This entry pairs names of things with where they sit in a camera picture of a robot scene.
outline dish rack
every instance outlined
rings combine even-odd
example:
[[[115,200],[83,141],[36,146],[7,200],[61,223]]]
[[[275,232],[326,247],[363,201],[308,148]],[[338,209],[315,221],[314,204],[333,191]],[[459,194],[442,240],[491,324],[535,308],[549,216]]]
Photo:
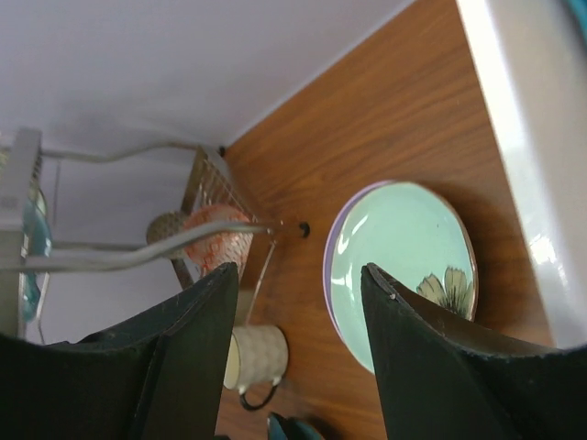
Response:
[[[43,204],[46,209],[45,200],[39,188],[39,175],[44,159],[105,164],[154,149],[184,149],[195,153],[183,194],[182,213],[190,215],[203,206],[228,204],[245,214],[250,221],[207,223],[143,247],[103,243],[57,241],[52,243],[53,249],[70,251],[91,249],[113,252],[107,256],[96,255],[88,258],[87,254],[84,254],[80,258],[69,256],[69,253],[67,257],[30,255],[28,238],[32,237],[30,224],[34,222],[25,217],[27,212],[25,207],[32,201],[39,209]],[[254,237],[241,280],[241,288],[243,284],[248,283],[246,289],[251,292],[249,304],[246,306],[245,321],[248,321],[278,238],[282,235],[307,237],[310,232],[307,222],[289,224],[281,220],[267,220],[259,214],[260,210],[256,207],[251,208],[250,199],[246,200],[243,192],[237,189],[228,166],[222,159],[223,148],[168,142],[133,148],[111,156],[95,156],[42,149],[41,132],[32,128],[21,128],[17,132],[12,148],[8,150],[9,155],[0,177],[0,332],[8,336],[23,337],[25,332],[22,311],[26,273],[44,274],[36,314],[42,338],[40,317],[51,273],[129,269],[154,259],[164,258],[198,240],[226,232],[253,234]],[[265,237],[264,242],[263,240],[258,242],[258,237]],[[257,253],[259,249],[264,249],[262,255]],[[171,259],[171,264],[182,288],[189,287],[194,279],[185,261],[182,258],[175,258]]]

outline wooden shelf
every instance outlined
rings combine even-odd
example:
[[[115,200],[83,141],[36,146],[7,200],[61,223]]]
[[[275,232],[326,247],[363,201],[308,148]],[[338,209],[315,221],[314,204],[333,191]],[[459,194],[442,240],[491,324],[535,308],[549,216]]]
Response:
[[[379,180],[421,182],[457,209],[479,263],[481,325],[550,343],[453,0],[410,6],[250,130],[227,162],[271,217],[307,219],[312,235],[277,247],[252,317],[283,329],[291,350],[286,380],[255,413],[225,390],[219,434],[264,438],[267,413],[276,411],[320,418],[344,438],[385,438],[375,378],[338,339],[321,283],[338,210]],[[251,390],[251,400],[265,391]]]

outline white wall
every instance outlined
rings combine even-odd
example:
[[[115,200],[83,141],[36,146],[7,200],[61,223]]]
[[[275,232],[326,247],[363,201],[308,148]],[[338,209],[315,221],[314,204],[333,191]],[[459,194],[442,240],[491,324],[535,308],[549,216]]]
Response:
[[[56,163],[45,160],[41,186],[52,219]],[[56,240],[145,244],[157,215],[178,209],[189,168],[127,159],[111,165],[63,162],[57,201]],[[47,343],[77,341],[160,303],[181,290],[167,260],[105,273],[51,277],[43,308]],[[28,339],[39,341],[37,327]]]
[[[228,144],[410,0],[4,0],[0,130]]]

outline mug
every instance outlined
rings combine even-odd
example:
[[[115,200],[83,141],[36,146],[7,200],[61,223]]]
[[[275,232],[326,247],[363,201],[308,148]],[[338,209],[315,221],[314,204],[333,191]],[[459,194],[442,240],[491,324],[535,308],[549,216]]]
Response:
[[[287,369],[288,349],[285,336],[274,325],[234,327],[228,349],[224,386],[238,390],[240,404],[247,411],[265,406],[282,381]],[[270,381],[271,391],[258,405],[247,401],[246,393],[255,383]]]
[[[205,225],[212,222],[243,222],[249,223],[249,218],[234,206],[228,204],[209,204],[191,214],[183,224],[183,230]],[[225,232],[214,234],[198,240],[185,247],[185,254],[197,264],[202,276],[208,274],[222,263],[234,261],[238,267],[238,278],[242,277],[249,255],[252,234],[239,232]]]

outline plate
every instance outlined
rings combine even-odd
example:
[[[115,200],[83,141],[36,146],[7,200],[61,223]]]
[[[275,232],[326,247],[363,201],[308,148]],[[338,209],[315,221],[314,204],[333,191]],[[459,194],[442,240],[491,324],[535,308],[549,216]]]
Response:
[[[330,277],[332,312],[352,355],[373,372],[360,296],[360,270],[373,262],[436,303],[463,299],[472,320],[477,270],[471,241],[447,201],[412,182],[391,182],[362,197],[338,234]]]
[[[24,233],[29,240],[28,254],[31,256],[48,257],[51,251],[52,238],[49,224],[46,218],[46,211],[39,208],[37,204],[28,200],[25,207]],[[27,272],[23,284],[23,317],[25,322],[35,319],[39,308],[41,291],[37,284],[37,273]]]
[[[369,193],[370,191],[374,190],[375,188],[379,188],[391,181],[378,181],[376,183],[372,183],[369,186],[366,186],[362,190],[358,191],[353,195],[342,207],[342,209],[338,212],[337,217],[335,218],[332,226],[330,227],[330,232],[328,232],[327,243],[324,246],[324,257],[322,258],[322,290],[324,291],[324,298],[327,304],[328,314],[330,315],[330,320],[338,333],[340,339],[342,339],[342,335],[340,334],[340,330],[338,330],[338,325],[336,320],[334,319],[334,315],[332,314],[332,300],[331,300],[331,291],[330,291],[330,271],[332,269],[332,255],[334,254],[335,245],[337,243],[338,234],[340,233],[340,229],[342,228],[342,224],[347,218],[347,214],[349,213],[350,209],[355,205],[355,203],[360,200],[365,194]]]

